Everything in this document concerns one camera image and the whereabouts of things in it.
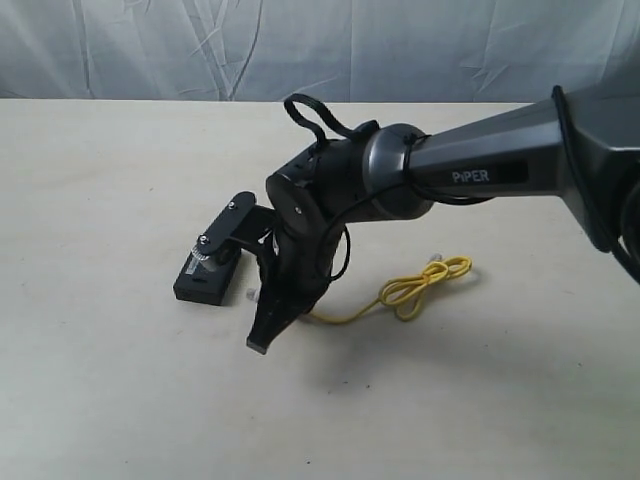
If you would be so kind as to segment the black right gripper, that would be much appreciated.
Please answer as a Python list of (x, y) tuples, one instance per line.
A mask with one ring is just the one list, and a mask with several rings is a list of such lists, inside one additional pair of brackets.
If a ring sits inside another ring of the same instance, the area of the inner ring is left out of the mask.
[(341, 238), (348, 236), (340, 223), (309, 234), (276, 223), (259, 263), (261, 287), (246, 339), (250, 349), (266, 354), (280, 334), (313, 309), (335, 279), (334, 257)]

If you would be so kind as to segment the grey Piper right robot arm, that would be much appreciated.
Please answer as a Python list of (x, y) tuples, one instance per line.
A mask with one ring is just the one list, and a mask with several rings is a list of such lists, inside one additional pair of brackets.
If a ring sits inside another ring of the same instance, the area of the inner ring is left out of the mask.
[(350, 130), (294, 94), (285, 109), (315, 142), (271, 174), (275, 223), (248, 346), (265, 353), (334, 279), (356, 222), (410, 220), (436, 204), (557, 196), (594, 247), (639, 274), (639, 86), (630, 79), (429, 135), (409, 124)]

